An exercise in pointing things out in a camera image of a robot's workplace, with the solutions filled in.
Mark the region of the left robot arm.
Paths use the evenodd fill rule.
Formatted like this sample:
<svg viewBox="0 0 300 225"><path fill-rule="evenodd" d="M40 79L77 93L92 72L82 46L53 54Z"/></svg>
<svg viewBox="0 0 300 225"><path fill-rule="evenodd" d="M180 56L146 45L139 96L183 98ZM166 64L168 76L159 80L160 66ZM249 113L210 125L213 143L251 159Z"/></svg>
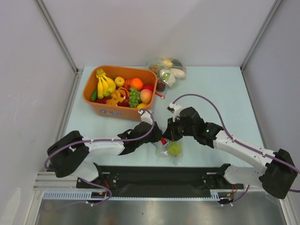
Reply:
<svg viewBox="0 0 300 225"><path fill-rule="evenodd" d="M156 143L162 138L156 122L140 122L115 138L88 140L75 130L58 140L47 150L45 168L55 172L57 178L75 176L97 188L103 183L99 166L92 159L100 155L122 156L133 153L146 143Z"/></svg>

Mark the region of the clear zip top bag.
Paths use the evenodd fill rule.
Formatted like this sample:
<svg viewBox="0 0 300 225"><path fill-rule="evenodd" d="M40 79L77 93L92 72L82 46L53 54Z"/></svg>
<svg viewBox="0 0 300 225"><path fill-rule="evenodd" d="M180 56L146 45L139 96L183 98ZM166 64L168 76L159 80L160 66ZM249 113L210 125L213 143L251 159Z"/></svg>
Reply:
<svg viewBox="0 0 300 225"><path fill-rule="evenodd" d="M167 158L173 165L179 166L183 160L183 147L181 141L171 141L161 138L159 142L151 143L155 147L155 155Z"/></svg>

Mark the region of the red fake chili pepper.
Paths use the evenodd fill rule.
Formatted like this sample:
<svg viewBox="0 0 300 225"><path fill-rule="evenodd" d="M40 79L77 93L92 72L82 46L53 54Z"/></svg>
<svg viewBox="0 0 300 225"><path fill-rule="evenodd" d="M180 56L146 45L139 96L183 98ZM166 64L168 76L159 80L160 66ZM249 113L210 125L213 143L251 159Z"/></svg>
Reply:
<svg viewBox="0 0 300 225"><path fill-rule="evenodd" d="M167 144L167 141L166 141L166 139L164 139L164 138L161 138L161 143L162 143L163 145Z"/></svg>

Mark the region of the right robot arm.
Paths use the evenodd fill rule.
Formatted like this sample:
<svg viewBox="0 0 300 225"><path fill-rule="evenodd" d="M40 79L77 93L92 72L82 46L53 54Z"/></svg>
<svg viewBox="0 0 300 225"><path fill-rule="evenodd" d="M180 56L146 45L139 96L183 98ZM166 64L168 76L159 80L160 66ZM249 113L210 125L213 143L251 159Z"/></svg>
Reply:
<svg viewBox="0 0 300 225"><path fill-rule="evenodd" d="M216 176L216 182L221 188L243 183L260 187L277 199L285 199L291 191L298 173L288 151L273 151L243 142L229 134L225 127L205 122L193 107L169 104L167 109L172 117L167 121L164 139L178 141L184 136L190 136L203 146L227 152L250 165L226 165L225 170Z"/></svg>

